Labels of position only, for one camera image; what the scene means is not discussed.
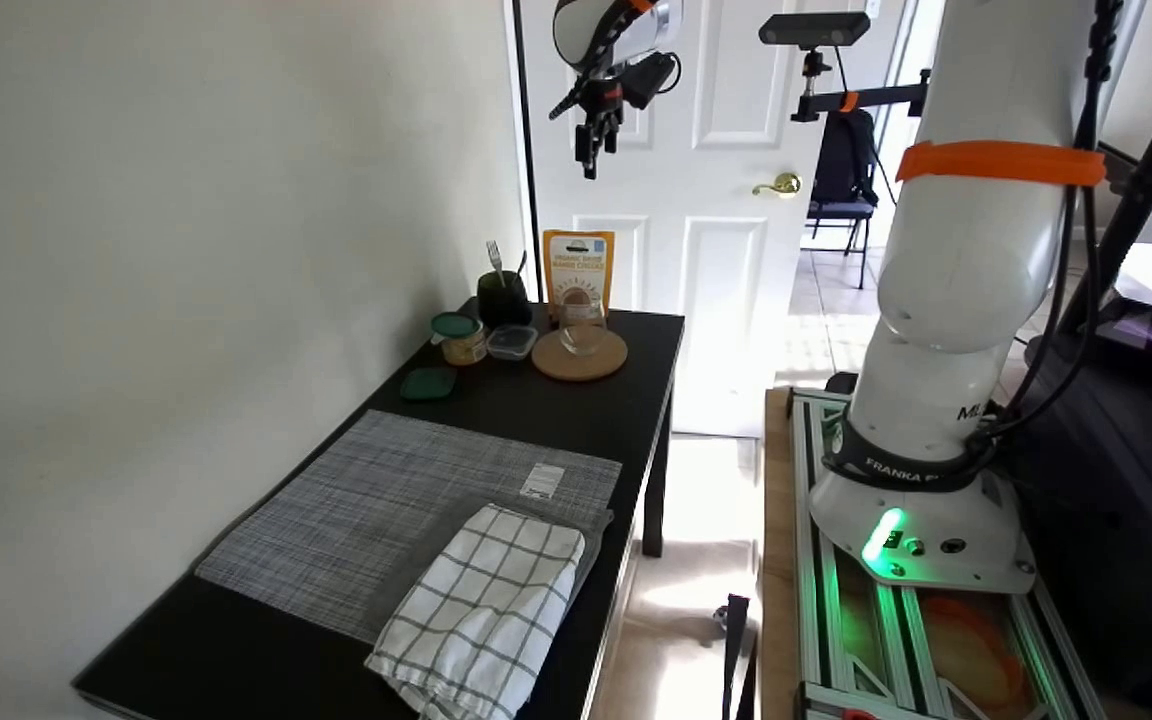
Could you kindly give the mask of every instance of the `black table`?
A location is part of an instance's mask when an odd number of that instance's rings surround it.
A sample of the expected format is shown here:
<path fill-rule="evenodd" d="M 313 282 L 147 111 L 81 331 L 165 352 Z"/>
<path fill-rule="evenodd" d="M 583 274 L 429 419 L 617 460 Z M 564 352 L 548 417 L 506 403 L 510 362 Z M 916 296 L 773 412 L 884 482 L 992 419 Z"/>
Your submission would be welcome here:
<path fill-rule="evenodd" d="M 487 360 L 462 373 L 456 394 L 409 403 L 401 401 L 406 373 L 439 362 L 434 346 L 420 346 L 361 407 L 621 460 L 617 516 L 603 532 L 601 561 L 521 715 L 564 720 L 583 712 L 641 494 L 643 553 L 662 557 L 664 548 L 669 412 L 684 318 L 611 311 L 611 326 L 630 341 L 630 362 L 597 382 L 555 382 L 534 362 Z M 409 705 L 366 668 L 366 654 L 367 644 L 361 639 L 326 631 L 189 571 L 76 677 L 76 692 L 129 715 L 412 715 Z"/>

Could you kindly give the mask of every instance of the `green light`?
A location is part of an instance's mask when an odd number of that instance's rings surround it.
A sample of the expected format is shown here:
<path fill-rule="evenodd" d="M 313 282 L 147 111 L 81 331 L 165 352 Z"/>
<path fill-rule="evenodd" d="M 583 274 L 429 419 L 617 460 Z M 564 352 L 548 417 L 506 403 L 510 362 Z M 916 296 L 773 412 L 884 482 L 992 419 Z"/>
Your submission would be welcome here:
<path fill-rule="evenodd" d="M 884 545 L 902 532 L 902 524 L 904 524 L 904 507 L 889 507 L 861 548 L 861 561 L 881 574 L 902 571 L 902 564 L 884 557 Z"/>

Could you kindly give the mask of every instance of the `orange band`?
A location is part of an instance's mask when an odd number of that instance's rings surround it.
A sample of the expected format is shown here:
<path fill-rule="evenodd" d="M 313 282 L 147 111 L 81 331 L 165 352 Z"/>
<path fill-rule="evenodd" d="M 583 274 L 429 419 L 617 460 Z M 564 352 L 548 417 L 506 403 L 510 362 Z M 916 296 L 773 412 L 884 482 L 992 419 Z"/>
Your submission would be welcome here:
<path fill-rule="evenodd" d="M 1094 188 L 1104 180 L 1104 157 L 1081 148 L 1009 143 L 1009 139 L 911 143 L 902 160 L 896 180 L 920 180 L 920 174 L 983 174 L 983 180 Z"/>
<path fill-rule="evenodd" d="M 842 111 L 854 117 L 861 109 L 861 90 L 850 90 Z"/>

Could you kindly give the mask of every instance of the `table leg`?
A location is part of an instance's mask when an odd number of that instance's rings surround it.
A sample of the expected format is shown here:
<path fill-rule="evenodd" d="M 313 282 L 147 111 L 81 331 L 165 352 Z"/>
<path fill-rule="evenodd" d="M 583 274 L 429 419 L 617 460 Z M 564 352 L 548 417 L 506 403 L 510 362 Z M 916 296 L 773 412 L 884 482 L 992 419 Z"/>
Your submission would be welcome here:
<path fill-rule="evenodd" d="M 674 401 L 664 401 L 664 417 L 662 417 L 662 427 L 658 427 L 651 470 L 647 470 L 647 494 L 643 494 L 643 557 L 662 557 L 662 553 L 664 553 L 669 431 L 674 431 Z"/>

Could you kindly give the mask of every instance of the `round wooden tray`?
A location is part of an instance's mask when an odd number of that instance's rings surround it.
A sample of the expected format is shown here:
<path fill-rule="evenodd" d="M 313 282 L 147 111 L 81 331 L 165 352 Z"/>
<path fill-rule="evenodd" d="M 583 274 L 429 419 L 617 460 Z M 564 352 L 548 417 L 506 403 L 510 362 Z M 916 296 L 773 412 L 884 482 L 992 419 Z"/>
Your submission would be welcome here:
<path fill-rule="evenodd" d="M 534 346 L 534 362 L 539 374 L 583 382 L 621 373 L 630 360 L 630 343 L 617 331 L 601 331 L 593 352 L 569 352 L 564 331 L 544 331 Z"/>

